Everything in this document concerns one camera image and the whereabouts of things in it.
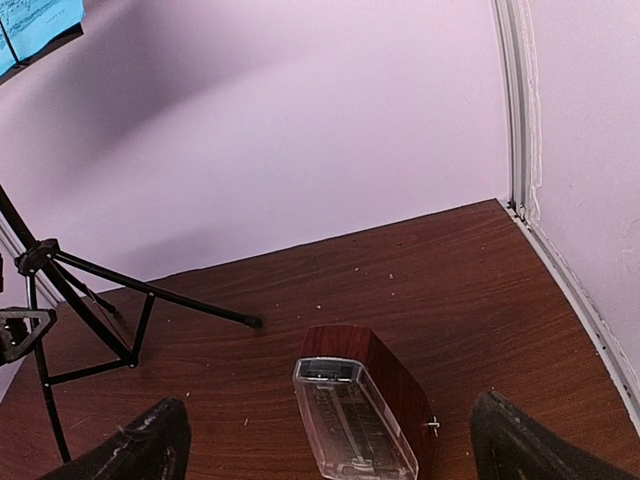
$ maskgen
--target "wooden metronome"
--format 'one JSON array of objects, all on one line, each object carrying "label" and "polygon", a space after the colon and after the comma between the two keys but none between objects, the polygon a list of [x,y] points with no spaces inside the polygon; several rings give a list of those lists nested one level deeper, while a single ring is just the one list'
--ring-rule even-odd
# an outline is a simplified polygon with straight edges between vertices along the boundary
[{"label": "wooden metronome", "polygon": [[427,397],[371,329],[310,328],[293,381],[323,477],[425,478],[433,440]]}]

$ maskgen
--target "blue paper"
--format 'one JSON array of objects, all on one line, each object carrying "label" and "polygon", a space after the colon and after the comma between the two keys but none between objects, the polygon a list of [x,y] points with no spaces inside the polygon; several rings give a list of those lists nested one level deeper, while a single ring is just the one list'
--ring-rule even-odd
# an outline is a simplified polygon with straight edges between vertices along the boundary
[{"label": "blue paper", "polygon": [[[54,37],[84,18],[82,0],[0,0],[0,19],[20,60],[45,47]],[[0,73],[14,62],[5,60],[0,47]]]},{"label": "blue paper", "polygon": [[0,34],[0,75],[9,70],[16,63],[9,45],[4,38],[4,35]]}]

